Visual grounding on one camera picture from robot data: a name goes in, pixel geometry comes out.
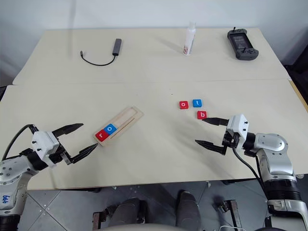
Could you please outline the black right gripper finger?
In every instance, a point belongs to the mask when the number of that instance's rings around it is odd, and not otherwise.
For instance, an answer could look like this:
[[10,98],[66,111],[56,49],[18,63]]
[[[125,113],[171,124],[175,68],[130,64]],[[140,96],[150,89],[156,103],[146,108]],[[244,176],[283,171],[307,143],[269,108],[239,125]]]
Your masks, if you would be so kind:
[[216,125],[216,126],[220,126],[220,125],[227,126],[229,122],[228,119],[223,119],[223,118],[218,118],[218,117],[208,117],[208,118],[203,119],[202,121],[207,122],[211,125]]
[[225,155],[226,154],[226,150],[227,150],[227,147],[226,146],[217,146],[217,145],[214,145],[213,143],[211,142],[208,142],[208,141],[202,141],[202,140],[195,140],[195,142],[197,144],[199,144],[200,146],[210,150],[210,151],[213,151],[213,152],[217,152],[221,155]]

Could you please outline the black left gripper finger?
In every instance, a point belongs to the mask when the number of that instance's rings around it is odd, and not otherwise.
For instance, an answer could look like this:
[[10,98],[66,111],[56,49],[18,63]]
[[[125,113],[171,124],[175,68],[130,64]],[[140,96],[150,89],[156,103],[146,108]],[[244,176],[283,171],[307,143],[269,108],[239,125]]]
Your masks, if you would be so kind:
[[67,134],[79,129],[83,125],[84,125],[83,123],[75,123],[75,124],[71,124],[71,125],[66,125],[66,126],[63,126],[61,128],[54,130],[52,133],[56,138],[58,138],[62,135],[67,135]]
[[92,145],[86,147],[85,149],[81,150],[81,151],[79,152],[78,155],[72,157],[72,158],[70,159],[70,162],[71,162],[71,163],[77,163],[78,161],[84,159],[84,158],[87,157],[97,146],[98,146],[98,144],[95,143],[95,144],[92,144]]

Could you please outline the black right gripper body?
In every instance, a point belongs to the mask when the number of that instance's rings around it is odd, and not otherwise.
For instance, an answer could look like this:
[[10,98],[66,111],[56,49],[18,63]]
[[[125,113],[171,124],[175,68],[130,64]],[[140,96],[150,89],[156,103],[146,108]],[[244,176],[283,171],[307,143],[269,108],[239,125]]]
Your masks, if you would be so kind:
[[226,154],[227,148],[237,148],[239,143],[239,133],[235,132],[232,135],[226,131],[222,140],[222,153]]

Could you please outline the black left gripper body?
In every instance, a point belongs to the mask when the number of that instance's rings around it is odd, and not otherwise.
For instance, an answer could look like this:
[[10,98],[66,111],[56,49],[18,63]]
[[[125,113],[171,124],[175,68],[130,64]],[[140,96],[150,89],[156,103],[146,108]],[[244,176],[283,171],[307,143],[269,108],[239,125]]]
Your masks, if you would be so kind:
[[48,161],[49,165],[56,165],[61,161],[64,161],[67,165],[72,163],[71,156],[58,138],[52,139],[48,146]]

